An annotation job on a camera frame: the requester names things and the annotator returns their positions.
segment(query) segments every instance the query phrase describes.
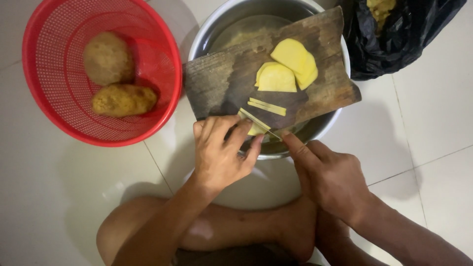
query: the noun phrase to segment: hand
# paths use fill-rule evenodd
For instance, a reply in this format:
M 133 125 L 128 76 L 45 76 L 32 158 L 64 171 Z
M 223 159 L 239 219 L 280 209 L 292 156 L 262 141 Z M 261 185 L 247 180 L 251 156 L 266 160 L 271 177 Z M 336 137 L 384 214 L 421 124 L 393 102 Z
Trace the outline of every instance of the hand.
M 227 141 L 228 130 L 235 124 Z M 241 120 L 238 115 L 210 116 L 205 121 L 194 123 L 195 178 L 199 184 L 217 191 L 249 175 L 261 151 L 263 135 L 251 143 L 245 157 L 238 151 L 245 141 L 253 122 Z
M 333 152 L 320 141 L 305 146 L 290 133 L 282 138 L 294 159 L 303 194 L 348 225 L 369 208 L 373 196 L 358 158 Z

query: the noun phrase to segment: red plastic basket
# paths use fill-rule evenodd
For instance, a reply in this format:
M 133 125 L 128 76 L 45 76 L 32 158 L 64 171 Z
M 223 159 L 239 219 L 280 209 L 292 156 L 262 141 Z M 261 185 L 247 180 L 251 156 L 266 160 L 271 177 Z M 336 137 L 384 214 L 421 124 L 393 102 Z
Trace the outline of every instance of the red plastic basket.
M 151 112 L 116 119 L 95 115 L 92 95 L 100 89 L 85 71 L 82 53 L 102 31 L 130 45 L 137 85 L 160 94 Z M 83 142 L 119 147 L 142 141 L 173 114 L 181 93 L 182 65 L 162 18 L 143 0 L 44 0 L 23 38 L 23 71 L 35 101 L 61 130 Z

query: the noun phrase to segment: metal bowl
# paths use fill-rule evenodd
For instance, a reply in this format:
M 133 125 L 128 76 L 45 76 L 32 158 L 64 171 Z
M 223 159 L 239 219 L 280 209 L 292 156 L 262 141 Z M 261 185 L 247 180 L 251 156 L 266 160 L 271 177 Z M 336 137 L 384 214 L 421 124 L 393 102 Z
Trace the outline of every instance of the metal bowl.
M 242 19 L 271 15 L 289 22 L 307 18 L 324 9 L 312 0 L 229 0 L 214 11 L 200 28 L 192 44 L 189 60 L 207 55 L 218 37 L 228 27 Z M 350 59 L 342 37 L 342 53 L 345 70 L 350 76 Z M 342 109 L 321 115 L 308 121 L 295 135 L 304 143 L 321 138 L 337 120 Z M 259 160 L 280 159 L 289 156 L 281 142 L 263 143 Z

